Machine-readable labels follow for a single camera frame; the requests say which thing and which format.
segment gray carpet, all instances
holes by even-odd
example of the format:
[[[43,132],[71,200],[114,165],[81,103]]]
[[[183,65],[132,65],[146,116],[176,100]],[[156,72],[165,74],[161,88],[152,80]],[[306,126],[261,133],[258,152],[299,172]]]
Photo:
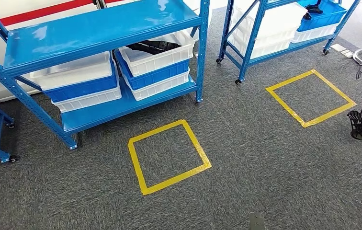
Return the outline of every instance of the gray carpet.
[[[263,213],[269,230],[362,230],[362,141],[350,137],[346,112],[302,128],[265,90],[316,69],[360,109],[357,66],[335,51],[321,55],[317,44],[250,68],[236,86],[238,69],[227,59],[215,63],[223,15],[215,11],[209,29],[198,106],[191,94],[120,117],[79,133],[80,147],[69,151],[19,101],[1,103],[17,123],[4,130],[2,148],[22,160],[0,164],[0,230],[247,230],[249,212]],[[343,102],[324,83],[302,80],[278,93],[304,118]],[[33,97],[60,119],[47,97]],[[127,143],[179,119],[212,168],[143,196]],[[182,129],[142,140],[136,150],[148,185],[200,164]]]

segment blue plastic bin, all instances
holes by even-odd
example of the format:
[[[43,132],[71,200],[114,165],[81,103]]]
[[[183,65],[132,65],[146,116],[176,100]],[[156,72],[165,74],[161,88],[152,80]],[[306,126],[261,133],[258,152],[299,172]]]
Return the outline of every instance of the blue plastic bin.
[[[120,52],[115,52],[115,57],[120,65],[122,74],[127,76],[130,86],[133,90],[138,90],[148,85],[154,84],[156,82],[162,81],[164,79],[174,77],[178,74],[182,74],[188,71],[189,60],[180,61],[178,63],[172,64],[170,66],[133,77],[127,63],[123,60]]]
[[[314,5],[317,0],[301,0],[298,3],[305,7],[307,5]],[[347,12],[347,9],[343,8],[340,4],[333,2],[332,0],[322,0],[319,8],[323,11],[322,14],[311,13],[312,19],[302,19],[301,26],[297,31],[311,30],[318,27],[332,25],[339,23],[342,17]]]
[[[43,92],[50,97],[51,101],[56,103],[76,97],[81,97],[95,92],[114,89],[117,87],[117,80],[116,80],[114,64],[113,63],[111,64],[112,64],[112,73],[113,73],[112,76],[85,81],[77,84],[72,84],[60,88],[55,88],[52,90],[46,90]]]

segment white bin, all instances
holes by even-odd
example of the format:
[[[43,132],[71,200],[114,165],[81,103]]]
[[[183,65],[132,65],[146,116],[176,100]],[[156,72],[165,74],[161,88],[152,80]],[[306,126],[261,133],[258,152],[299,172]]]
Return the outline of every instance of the white bin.
[[[192,48],[194,46],[194,40],[185,31],[177,31],[149,40],[175,42],[181,45],[181,47],[156,55],[132,50],[125,46],[119,48],[123,59],[126,61],[134,77],[193,57]]]
[[[167,78],[165,80],[156,82],[154,84],[148,85],[146,87],[143,87],[138,90],[133,90],[132,87],[130,87],[129,82],[127,81],[126,76],[124,76],[124,80],[127,84],[127,86],[132,91],[133,96],[135,97],[136,101],[143,100],[145,98],[151,97],[153,95],[156,95],[157,93],[164,92],[166,90],[169,90],[171,88],[174,88],[176,86],[182,85],[184,83],[187,83],[190,74],[190,70],[188,69],[188,72],[176,75],[171,78]]]
[[[312,39],[319,38],[319,37],[332,35],[335,33],[336,27],[338,25],[339,25],[339,23],[322,26],[322,27],[318,27],[315,29],[311,29],[311,30],[305,30],[305,31],[301,31],[301,32],[296,31],[295,37],[292,40],[292,43],[299,43],[299,42],[304,42],[304,41],[312,40]]]
[[[85,107],[101,104],[122,98],[122,93],[119,86],[119,77],[116,75],[118,86],[114,89],[96,92],[81,97],[68,99],[61,102],[51,102],[57,106],[62,113],[69,112],[76,109],[82,109]]]
[[[112,76],[110,52],[84,57],[29,74],[42,90],[50,90]]]
[[[272,54],[281,50],[288,49],[291,44],[292,38],[278,41],[274,44],[266,44],[265,46],[257,46],[254,44],[253,52],[251,53],[250,59],[258,58],[267,54]],[[248,44],[243,42],[239,37],[235,37],[233,34],[230,35],[228,41],[238,49],[242,55],[246,54]]]
[[[232,27],[243,16],[244,12],[246,12],[252,2],[253,0],[237,0],[235,2],[231,19]],[[239,25],[241,29],[251,32],[258,8],[259,3],[253,7],[253,9],[247,14],[246,18]],[[293,27],[298,28],[301,25],[302,17],[306,14],[307,11],[307,9],[297,2],[266,10],[263,20],[261,21],[257,38],[260,39],[271,34],[275,35],[279,32],[285,32]]]

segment stacked bins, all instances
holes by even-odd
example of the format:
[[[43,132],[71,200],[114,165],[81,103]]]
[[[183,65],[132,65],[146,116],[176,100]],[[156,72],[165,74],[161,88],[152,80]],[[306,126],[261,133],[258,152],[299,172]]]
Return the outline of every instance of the stacked bins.
[[[30,73],[62,113],[122,97],[110,52]]]
[[[230,29],[252,3],[253,0],[237,0],[235,2]],[[258,7],[259,3],[254,6],[227,39],[242,55],[246,54]],[[261,22],[250,59],[287,49],[306,12],[307,10],[296,2],[267,10]]]
[[[194,46],[191,36],[178,31],[150,40],[173,42],[180,47],[156,55],[128,47],[115,52],[123,78],[136,101],[189,81],[188,59],[193,57]]]
[[[316,0],[301,0],[298,3],[304,7],[316,3]],[[292,43],[304,42],[327,35],[332,35],[347,10],[332,0],[322,0],[319,8],[322,14],[310,13],[311,19],[303,19],[295,33]]]

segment yellow tape square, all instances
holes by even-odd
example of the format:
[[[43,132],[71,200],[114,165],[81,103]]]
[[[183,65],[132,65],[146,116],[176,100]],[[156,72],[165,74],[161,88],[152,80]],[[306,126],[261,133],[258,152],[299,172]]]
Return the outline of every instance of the yellow tape square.
[[[284,86],[284,85],[288,85],[289,83],[292,83],[294,81],[297,81],[299,79],[302,79],[304,77],[307,77],[309,75],[312,75],[312,74],[315,74],[317,75],[324,83],[326,83],[330,88],[332,88],[335,92],[337,92],[341,97],[343,97],[348,103],[337,108],[337,109],[334,109],[326,114],[323,114],[322,116],[319,116],[313,120],[310,120],[308,122],[305,122],[302,118],[300,118],[298,116],[298,114],[296,114],[296,112],[294,110],[292,110],[275,92],[274,90]],[[330,83],[330,81],[328,81],[326,78],[324,78],[320,73],[318,73],[318,71],[316,71],[315,69],[312,69],[308,72],[305,72],[303,74],[300,74],[296,77],[293,77],[293,78],[290,78],[288,80],[285,80],[283,82],[280,82],[276,85],[273,85],[271,87],[268,87],[266,88],[266,90],[278,101],[278,103],[280,103],[284,109],[286,109],[289,114],[291,114],[291,116],[293,116],[301,125],[302,127],[306,128],[308,126],[312,126],[312,125],[315,125],[321,121],[324,121],[336,114],[339,114],[347,109],[350,109],[352,108],[353,106],[356,105],[356,103],[350,99],[348,96],[346,96],[344,93],[342,93],[342,91],[340,91],[338,88],[336,88],[336,86],[334,86],[332,83]]]
[[[135,145],[134,143],[136,141],[140,141],[142,139],[145,139],[145,138],[148,138],[152,135],[155,135],[159,132],[162,132],[162,131],[165,131],[167,129],[170,129],[170,128],[173,128],[175,126],[179,126],[179,125],[182,125],[185,129],[185,131],[187,132],[189,138],[191,139],[193,145],[195,146],[195,149],[198,151],[198,154],[199,156],[201,157],[202,159],[202,162],[203,164],[201,166],[198,166],[194,169],[191,169],[187,172],[184,172],[178,176],[174,176],[172,178],[169,178],[161,183],[158,183],[158,184],[155,184],[151,187],[147,187],[146,185],[146,181],[144,180],[144,177],[143,177],[143,173],[142,173],[142,169],[140,167],[140,164],[139,164],[139,160],[137,158],[137,155],[136,155],[136,149],[135,149]],[[195,137],[195,134],[192,132],[190,126],[188,125],[187,121],[186,120],[178,120],[176,122],[173,122],[173,123],[170,123],[168,125],[165,125],[165,126],[162,126],[162,127],[159,127],[159,128],[156,128],[156,129],[153,129],[147,133],[144,133],[142,135],[139,135],[139,136],[136,136],[134,138],[130,138],[129,139],[129,144],[128,144],[128,147],[129,147],[129,151],[130,151],[130,156],[132,157],[132,161],[133,161],[133,165],[135,167],[135,172],[136,172],[136,175],[137,175],[137,178],[138,178],[138,181],[139,181],[139,185],[140,185],[140,190],[142,192],[143,195],[147,195],[147,194],[151,194],[153,192],[156,192],[160,189],[163,189],[165,187],[168,187],[172,184],[175,184],[179,181],[182,181],[190,176],[193,176],[197,173],[200,173],[202,171],[204,171],[205,169],[208,169],[211,167],[211,163],[209,162],[208,158],[206,157],[205,153],[204,153],[204,150],[202,149],[201,145],[198,143],[198,140],[197,138]]]

